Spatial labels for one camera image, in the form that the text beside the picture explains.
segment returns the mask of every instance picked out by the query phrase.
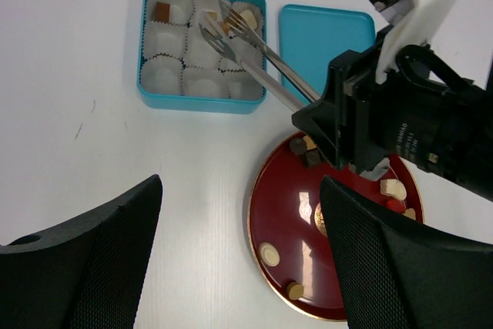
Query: white cupcake liner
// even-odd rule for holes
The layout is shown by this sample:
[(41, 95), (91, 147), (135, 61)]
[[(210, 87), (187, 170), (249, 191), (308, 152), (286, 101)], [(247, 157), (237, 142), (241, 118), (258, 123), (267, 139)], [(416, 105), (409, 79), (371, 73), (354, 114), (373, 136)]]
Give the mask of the white cupcake liner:
[(247, 72), (225, 72), (224, 79), (231, 99), (257, 101), (265, 93), (262, 85)]
[(185, 68), (182, 74), (183, 95), (228, 99), (230, 92), (221, 72), (215, 69)]
[(262, 15), (262, 12), (261, 12), (259, 7), (257, 7), (256, 5), (250, 4), (250, 3), (246, 3), (246, 2), (234, 2), (231, 5), (231, 8), (234, 11), (237, 11), (238, 13), (241, 13), (246, 9), (249, 9), (250, 11), (252, 11), (252, 13), (255, 16), (255, 19), (257, 21), (257, 28), (255, 29), (255, 31), (258, 33), (259, 31), (263, 30), (263, 25), (265, 22), (263, 21), (263, 15)]
[(183, 61), (187, 67), (218, 69), (221, 56), (202, 37), (198, 27), (191, 27), (186, 34)]
[(150, 21), (144, 30), (145, 59), (158, 54), (182, 58), (185, 52), (186, 26)]
[(147, 0), (146, 2), (146, 21), (152, 21), (154, 8), (157, 2), (167, 3), (169, 9), (169, 23), (172, 25), (186, 25), (193, 14), (192, 0)]
[(140, 85), (152, 94), (179, 96), (182, 94), (182, 63), (173, 57), (157, 56), (144, 63)]
[[(227, 0), (221, 0), (228, 5), (231, 2)], [(193, 2), (193, 16), (190, 21), (191, 26), (199, 26), (199, 16), (202, 12), (215, 12), (217, 14), (217, 21), (223, 21), (221, 16), (221, 8), (219, 7), (219, 0), (192, 0)]]
[[(231, 39), (230, 42), (234, 47), (236, 47), (236, 49), (239, 49), (242, 55), (246, 56), (255, 64), (263, 67), (263, 54), (260, 50), (238, 37)], [(222, 71), (243, 71), (243, 69), (235, 62), (226, 58), (222, 58), (220, 60), (219, 68)]]

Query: scratch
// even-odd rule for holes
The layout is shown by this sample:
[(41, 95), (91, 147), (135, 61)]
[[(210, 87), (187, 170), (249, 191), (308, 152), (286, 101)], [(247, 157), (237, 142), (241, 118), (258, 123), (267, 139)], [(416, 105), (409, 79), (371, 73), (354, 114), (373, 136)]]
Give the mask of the scratch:
[(79, 131), (76, 133), (74, 140), (77, 140), (77, 138), (79, 137), (80, 130), (82, 130), (82, 126), (84, 126), (84, 124), (83, 124), (83, 123), (81, 123), (81, 124), (80, 124), (80, 126), (79, 126)]

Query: round red tray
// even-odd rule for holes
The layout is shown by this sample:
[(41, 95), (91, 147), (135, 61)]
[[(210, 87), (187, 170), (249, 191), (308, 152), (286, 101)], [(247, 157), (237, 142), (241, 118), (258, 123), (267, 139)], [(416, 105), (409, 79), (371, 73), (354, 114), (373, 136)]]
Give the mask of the round red tray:
[[(269, 156), (257, 177), (250, 199), (247, 229), (250, 246), (262, 275), (274, 292), (292, 308), (318, 319), (346, 320), (332, 252), (319, 216), (320, 183), (330, 175), (365, 197), (384, 205), (389, 200), (380, 194), (379, 182), (337, 171), (328, 163), (306, 169), (300, 156), (293, 154), (284, 140)], [(414, 179), (398, 156), (391, 156), (391, 170), (384, 179), (399, 179), (407, 190), (404, 201), (414, 209), (418, 222), (423, 210)], [(267, 266), (260, 257), (262, 243), (271, 243), (279, 252), (280, 263)], [(299, 300), (289, 300), (286, 286), (291, 282), (304, 286)]]

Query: tongs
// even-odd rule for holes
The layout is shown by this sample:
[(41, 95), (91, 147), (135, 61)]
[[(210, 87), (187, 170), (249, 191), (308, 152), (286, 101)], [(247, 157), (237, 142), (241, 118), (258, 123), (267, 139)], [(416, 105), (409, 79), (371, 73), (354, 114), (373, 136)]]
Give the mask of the tongs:
[[(223, 19), (227, 19), (228, 23), (232, 26), (232, 31), (238, 37), (241, 37), (243, 40), (256, 46), (310, 102), (319, 98), (318, 94), (263, 42), (238, 13), (225, 3), (221, 2), (220, 7), (221, 12), (223, 13)], [(230, 42), (230, 38), (223, 31), (219, 23), (208, 12), (203, 12), (200, 15), (199, 27), (202, 36), (214, 50), (222, 57), (234, 61), (242, 69), (247, 71), (259, 84), (274, 94), (274, 96), (293, 112), (297, 112), (305, 107), (305, 104), (296, 96), (238, 50), (235, 45)]]

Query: white table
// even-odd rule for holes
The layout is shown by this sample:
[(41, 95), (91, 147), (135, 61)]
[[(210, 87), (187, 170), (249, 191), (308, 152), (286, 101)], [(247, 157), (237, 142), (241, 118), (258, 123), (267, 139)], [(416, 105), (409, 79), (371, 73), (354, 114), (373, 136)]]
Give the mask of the white table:
[[(287, 3), (362, 10), (384, 25), (366, 0), (267, 0), (271, 45)], [(0, 0), (0, 243), (158, 173), (163, 208), (136, 327), (346, 327), (283, 303), (260, 276), (243, 233), (252, 178), (294, 131), (288, 109), (272, 96), (249, 116), (146, 107), (136, 91), (141, 6)], [(483, 85), (492, 24), (492, 0), (460, 0), (434, 49)], [(411, 168), (429, 225), (493, 243), (493, 205)]]

